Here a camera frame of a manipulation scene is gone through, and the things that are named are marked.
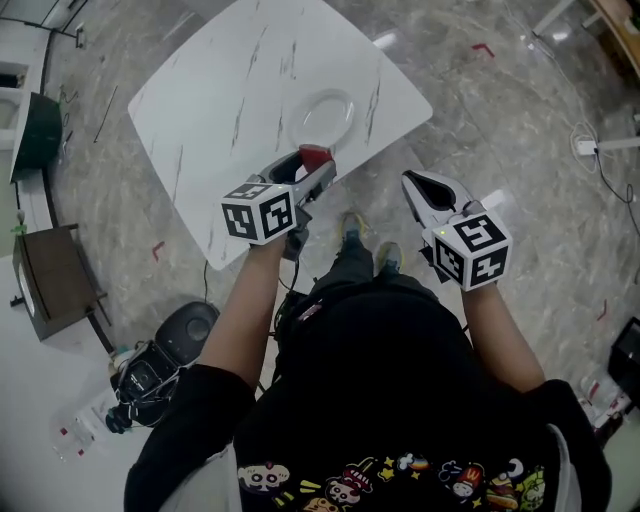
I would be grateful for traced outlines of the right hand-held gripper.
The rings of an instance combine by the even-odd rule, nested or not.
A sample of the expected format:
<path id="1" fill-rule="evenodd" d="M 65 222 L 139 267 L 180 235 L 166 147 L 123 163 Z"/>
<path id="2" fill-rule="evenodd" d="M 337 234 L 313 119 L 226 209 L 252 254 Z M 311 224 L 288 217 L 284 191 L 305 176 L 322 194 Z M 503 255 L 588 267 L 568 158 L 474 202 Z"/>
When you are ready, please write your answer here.
<path id="1" fill-rule="evenodd" d="M 513 239 L 495 211 L 475 201 L 447 219 L 470 200 L 462 184 L 438 173 L 407 170 L 402 191 L 414 219 L 425 228 L 421 253 L 442 284 L 472 291 L 505 275 Z"/>

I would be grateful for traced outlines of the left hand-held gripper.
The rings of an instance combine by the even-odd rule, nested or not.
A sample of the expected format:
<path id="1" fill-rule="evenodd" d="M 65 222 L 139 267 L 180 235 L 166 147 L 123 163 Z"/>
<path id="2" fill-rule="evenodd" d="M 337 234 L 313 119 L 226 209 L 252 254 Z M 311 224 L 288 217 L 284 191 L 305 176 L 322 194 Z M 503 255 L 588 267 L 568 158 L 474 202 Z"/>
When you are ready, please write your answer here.
<path id="1" fill-rule="evenodd" d="M 302 178 L 294 183 L 298 169 Z M 299 151 L 289 153 L 247 178 L 227 177 L 221 210 L 228 236 L 252 246 L 264 246 L 285 238 L 285 259 L 297 259 L 308 240 L 311 216 L 303 210 L 318 187 L 326 187 L 336 176 L 333 160 L 312 169 L 303 164 Z"/>

